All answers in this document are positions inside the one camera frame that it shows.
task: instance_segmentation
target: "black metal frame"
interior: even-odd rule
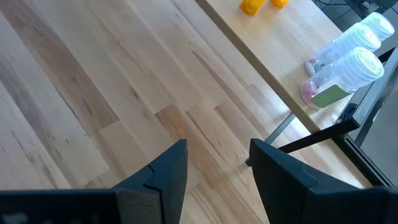
[[[388,61],[390,56],[398,55],[398,49],[393,48],[386,53],[379,56],[382,63]],[[340,114],[338,120],[333,126],[324,130],[313,133],[307,137],[289,143],[280,147],[281,151],[286,153],[294,152],[312,144],[332,139],[346,156],[353,162],[353,164],[364,174],[364,176],[373,185],[393,186],[392,182],[378,169],[378,167],[365,155],[356,141],[363,141],[363,135],[369,131],[371,121],[379,111],[380,107],[386,100],[391,88],[396,84],[398,77],[398,61],[389,65],[389,70],[385,73],[385,79],[388,79],[387,84],[374,84],[370,87],[365,97],[357,105],[356,103],[348,103],[346,108]],[[295,118],[294,114],[290,114],[278,128],[271,133],[265,140],[266,143],[271,144],[282,133],[282,131],[292,122]],[[361,127],[358,137],[354,141],[347,135],[350,131]],[[246,160],[246,164],[251,166],[250,158]]]
[[[367,111],[366,114],[364,113],[359,134],[355,139],[350,135],[345,135],[335,137],[333,140],[370,183],[373,185],[392,187],[394,184],[361,149],[364,137],[367,135],[374,118],[398,81],[398,49],[394,48],[389,50],[379,58],[382,62],[386,62],[390,56],[392,56],[393,61],[389,61],[389,63],[386,63],[384,66],[385,74],[383,79],[385,80],[383,82],[374,83],[366,93],[365,98],[359,104],[360,106],[364,105],[363,110]]]

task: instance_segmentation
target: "clear plastic jar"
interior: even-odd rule
[[[381,78],[384,67],[368,49],[356,47],[304,82],[301,96],[312,108],[324,108]]]
[[[379,37],[367,25],[357,22],[312,56],[306,62],[305,68],[308,75],[313,76],[323,67],[338,60],[355,47],[364,47],[373,52],[380,46]]]

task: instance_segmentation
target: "wooden table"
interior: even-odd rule
[[[341,34],[311,0],[291,0],[283,9],[267,1],[256,16],[240,11],[241,0],[196,2],[311,133],[333,125],[350,96],[314,110],[299,92],[308,79],[305,61]]]

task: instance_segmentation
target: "hardwood floor plank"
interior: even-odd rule
[[[212,224],[206,213],[191,194],[184,198],[184,212],[180,224]]]
[[[121,174],[99,130],[119,120],[57,34],[22,0],[3,1],[1,11],[91,139],[108,165]]]
[[[236,167],[248,158],[249,150],[235,138],[215,111],[204,103],[194,106],[187,114],[228,166]]]
[[[153,160],[171,146],[168,133],[98,40],[104,33],[94,29],[95,18],[76,8],[76,1],[34,1],[148,158]]]
[[[123,0],[90,2],[92,12],[112,32],[119,29],[136,55],[152,70],[183,109],[191,108],[200,93],[184,74],[174,58],[145,26],[135,10]]]
[[[128,0],[127,2],[139,9],[136,10],[139,17],[175,57],[203,97],[210,99],[214,107],[227,98],[223,89],[194,55],[202,50],[208,52],[211,49],[170,1]]]
[[[84,185],[109,169],[2,14],[0,29],[1,81],[67,179],[74,186]]]
[[[256,103],[254,102],[248,102],[252,98],[248,96],[247,92],[243,89],[243,86],[238,83],[236,79],[233,79],[230,77],[230,80],[228,81],[229,83],[233,84],[237,90],[232,89],[232,85],[229,85],[229,83],[224,82],[219,75],[210,67],[209,63],[205,61],[205,56],[202,54],[195,54],[197,59],[203,64],[203,66],[209,71],[211,76],[217,81],[217,83],[224,89],[224,91],[227,93],[227,95],[232,99],[232,101],[236,104],[236,106],[242,111],[243,115],[250,121],[250,123],[255,127],[255,129],[261,134],[263,138],[268,137],[269,133],[264,127],[264,124],[262,124],[261,121],[264,121],[264,117],[267,115],[260,109],[260,107],[255,105]],[[240,92],[243,95],[243,99],[239,97],[239,95],[236,92]],[[254,111],[251,111],[246,105],[253,105]]]
[[[0,189],[70,188],[0,82]]]
[[[118,178],[111,169],[103,172],[99,176],[95,177],[93,180],[89,181],[88,184],[84,186],[86,189],[110,189],[116,184],[120,183],[123,179]]]
[[[261,139],[261,135],[230,99],[222,102],[215,111],[246,149],[249,149],[250,139]]]
[[[114,152],[126,177],[136,173],[150,161],[126,130],[122,122],[115,122],[101,130],[105,141]]]

